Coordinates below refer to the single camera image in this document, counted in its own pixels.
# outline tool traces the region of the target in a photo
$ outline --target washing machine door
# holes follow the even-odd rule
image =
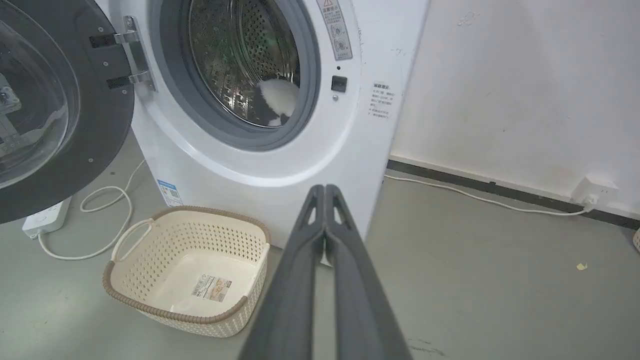
[[[131,123],[131,68],[93,0],[0,0],[0,224],[86,186]]]

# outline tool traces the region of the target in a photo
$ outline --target woven basket rim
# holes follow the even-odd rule
[[[151,218],[154,220],[158,220],[159,218],[176,211],[196,211],[199,213],[221,215],[224,217],[235,218],[238,220],[248,222],[250,224],[256,225],[257,227],[260,227],[260,230],[264,232],[265,242],[268,244],[271,243],[271,234],[269,233],[269,230],[267,229],[266,225],[264,225],[262,222],[254,218],[233,213],[231,211],[202,208],[200,206],[175,206],[173,208],[164,209],[156,213]],[[233,314],[237,313],[240,309],[242,309],[242,307],[246,304],[248,300],[246,295],[242,296],[240,300],[238,300],[238,302],[235,305],[233,305],[229,310],[216,316],[193,316],[193,315],[186,315],[186,314],[174,313],[172,311],[162,310],[157,307],[145,305],[142,302],[134,300],[115,290],[111,285],[111,273],[115,265],[116,263],[114,261],[109,261],[109,263],[107,263],[107,267],[104,269],[104,273],[102,274],[102,286],[107,291],[107,294],[109,294],[111,297],[113,297],[117,301],[120,301],[137,310],[143,311],[148,314],[160,316],[162,318],[167,318],[169,320],[176,320],[176,321],[186,322],[186,323],[195,323],[199,325],[209,325],[212,323],[221,322],[230,318]]]

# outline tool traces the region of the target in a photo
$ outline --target metal hinge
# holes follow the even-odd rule
[[[125,83],[128,82],[134,85],[144,84],[149,90],[157,91],[153,75],[149,69],[147,54],[145,52],[145,47],[142,44],[142,38],[140,37],[136,19],[133,16],[125,16],[124,26],[126,32],[122,34],[108,34],[90,37],[93,47],[113,46],[116,44],[124,46],[132,75],[126,77],[126,79],[112,79],[109,82],[109,86],[112,87],[111,84],[114,84],[113,86],[122,86],[122,80],[124,80]]]

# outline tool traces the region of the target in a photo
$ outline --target instruction sticker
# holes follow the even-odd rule
[[[183,205],[182,199],[180,198],[180,194],[178,193],[178,189],[175,188],[175,185],[166,183],[162,180],[158,180],[158,185],[160,185],[160,190],[162,191],[164,201],[167,205],[172,207]]]
[[[202,274],[191,294],[203,299],[222,302],[222,300],[225,300],[225,296],[227,296],[227,291],[230,287],[230,280]]]
[[[389,119],[390,109],[394,104],[396,93],[387,84],[376,82],[373,84],[369,101],[369,115],[380,119]]]
[[[326,30],[333,45],[333,55],[336,60],[353,58],[351,42],[347,34],[347,26],[344,23],[342,10],[338,0],[316,0],[324,18]]]

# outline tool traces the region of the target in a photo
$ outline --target power cord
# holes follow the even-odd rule
[[[116,202],[118,202],[123,197],[125,199],[127,199],[127,203],[129,204],[129,214],[127,214],[127,218],[124,221],[124,223],[122,224],[122,227],[118,231],[118,234],[116,235],[116,237],[113,238],[113,240],[111,240],[111,242],[109,244],[107,244],[107,246],[105,246],[102,249],[94,252],[93,254],[89,254],[89,255],[84,255],[84,256],[60,256],[60,255],[54,254],[53,252],[51,252],[46,247],[46,245],[44,244],[44,239],[42,238],[43,233],[39,232],[38,233],[38,241],[40,242],[40,246],[42,247],[42,250],[44,250],[44,252],[46,252],[52,258],[56,258],[56,259],[59,259],[59,260],[84,260],[84,259],[89,259],[89,258],[92,258],[94,256],[100,255],[103,252],[107,251],[109,248],[111,248],[116,243],[116,241],[118,241],[118,239],[120,238],[122,233],[124,233],[125,229],[127,228],[127,225],[129,225],[129,221],[131,221],[131,215],[133,214],[133,204],[131,203],[131,198],[129,197],[129,195],[127,195],[127,190],[129,190],[129,187],[131,185],[131,180],[133,180],[133,175],[136,174],[138,169],[140,169],[140,167],[144,163],[145,163],[145,160],[141,161],[140,164],[138,164],[138,167],[136,167],[136,170],[133,170],[133,172],[131,173],[131,176],[129,176],[129,181],[127,182],[127,186],[125,186],[124,190],[119,188],[119,187],[117,187],[117,186],[105,186],[105,187],[99,188],[98,190],[95,190],[91,194],[87,195],[84,198],[84,200],[82,200],[82,202],[80,203],[80,211],[82,211],[83,213],[94,213],[94,212],[100,211],[100,210],[102,210],[104,208],[108,208],[109,206],[111,206],[111,205],[115,204]],[[98,206],[97,208],[93,208],[93,209],[85,209],[84,208],[84,205],[86,204],[86,202],[91,200],[92,198],[94,198],[96,196],[96,194],[98,194],[100,192],[103,192],[104,190],[110,190],[110,189],[118,190],[121,193],[120,196],[118,196],[117,198],[115,198],[111,202],[108,202],[105,205]]]
[[[468,192],[464,192],[464,191],[462,191],[460,189],[456,189],[456,188],[453,188],[451,186],[433,184],[433,183],[426,183],[424,181],[414,180],[414,179],[407,179],[405,177],[395,177],[395,176],[390,176],[390,175],[385,175],[385,177],[388,177],[389,179],[393,179],[393,180],[398,180],[398,181],[408,181],[410,183],[418,183],[418,184],[433,186],[434,188],[452,190],[452,191],[455,191],[457,193],[461,193],[462,195],[466,195],[468,197],[472,197],[475,200],[488,202],[490,204],[495,204],[495,205],[498,205],[498,206],[502,206],[503,208],[507,208],[507,209],[511,209],[511,210],[515,210],[515,211],[520,211],[522,213],[535,213],[535,214],[555,215],[555,216],[559,216],[559,217],[572,217],[572,216],[575,216],[575,215],[581,215],[581,214],[588,213],[589,211],[591,211],[591,210],[593,210],[595,208],[596,203],[598,202],[598,197],[590,195],[584,201],[584,203],[585,203],[584,209],[582,209],[582,210],[580,210],[578,212],[575,212],[575,213],[555,213],[553,211],[520,209],[520,208],[515,208],[513,206],[507,205],[507,204],[503,204],[503,203],[501,203],[499,201],[484,199],[482,197],[471,195]]]

